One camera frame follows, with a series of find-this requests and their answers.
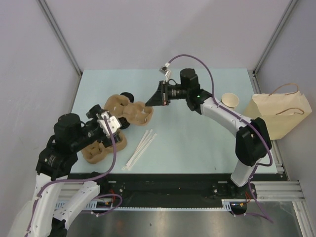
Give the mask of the brown pulp cup carrier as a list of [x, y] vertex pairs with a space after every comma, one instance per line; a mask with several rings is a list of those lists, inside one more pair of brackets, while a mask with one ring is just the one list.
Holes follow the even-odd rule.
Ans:
[[[121, 132], [119, 134], [120, 142], [116, 143], [116, 151], [122, 151], [127, 146], [127, 139]], [[108, 154], [113, 153], [113, 146], [105, 147], [102, 143], [95, 141], [81, 150], [83, 158], [90, 164], [96, 164], [105, 159]]]

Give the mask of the single brown pulp carrier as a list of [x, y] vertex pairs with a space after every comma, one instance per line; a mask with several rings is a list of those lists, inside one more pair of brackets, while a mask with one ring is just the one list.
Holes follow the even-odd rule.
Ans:
[[147, 107], [141, 101], [131, 103], [127, 97], [118, 94], [110, 96], [103, 109], [118, 119], [126, 118], [130, 125], [136, 126], [146, 126], [154, 113], [153, 107]]

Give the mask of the black coffee cup lid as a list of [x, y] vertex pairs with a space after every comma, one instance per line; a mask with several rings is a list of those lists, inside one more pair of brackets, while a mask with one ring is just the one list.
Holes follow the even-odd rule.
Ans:
[[129, 93], [129, 92], [123, 92], [123, 93], [121, 93], [121, 95], [127, 97], [131, 103], [134, 102], [134, 96], [133, 96], [133, 94], [131, 94], [131, 93]]

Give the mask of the kraft paper takeout bag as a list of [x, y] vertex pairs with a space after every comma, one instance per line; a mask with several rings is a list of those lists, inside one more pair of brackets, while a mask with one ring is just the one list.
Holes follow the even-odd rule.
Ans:
[[[296, 86], [296, 90], [277, 93], [288, 85]], [[282, 139], [311, 113], [310, 104], [296, 83], [286, 83], [271, 93], [253, 94], [243, 111], [246, 117], [264, 120], [271, 140]]]

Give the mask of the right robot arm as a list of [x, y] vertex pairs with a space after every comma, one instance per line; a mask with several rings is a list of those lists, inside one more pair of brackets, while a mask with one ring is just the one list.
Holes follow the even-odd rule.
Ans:
[[146, 106], [167, 106], [172, 100], [186, 100], [191, 111], [206, 116], [226, 128], [236, 139], [235, 154], [238, 159], [231, 174], [228, 193], [239, 198], [245, 193], [245, 184], [253, 177], [261, 159], [269, 157], [268, 166], [273, 163], [271, 140], [262, 118], [249, 118], [218, 102], [214, 93], [201, 88], [194, 69], [180, 71], [180, 83], [170, 84], [171, 71], [167, 66], [160, 68], [165, 80], [159, 81], [158, 88], [146, 102]]

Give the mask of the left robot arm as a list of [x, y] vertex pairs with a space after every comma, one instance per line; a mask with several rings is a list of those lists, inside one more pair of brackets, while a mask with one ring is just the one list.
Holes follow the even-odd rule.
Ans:
[[105, 173], [93, 172], [85, 179], [69, 179], [78, 152], [94, 142], [116, 148], [120, 141], [121, 123], [117, 117], [99, 105], [86, 114], [62, 115], [54, 125], [54, 134], [40, 152], [36, 165], [33, 198], [16, 216], [10, 237], [65, 237], [75, 218], [95, 198], [109, 196]]

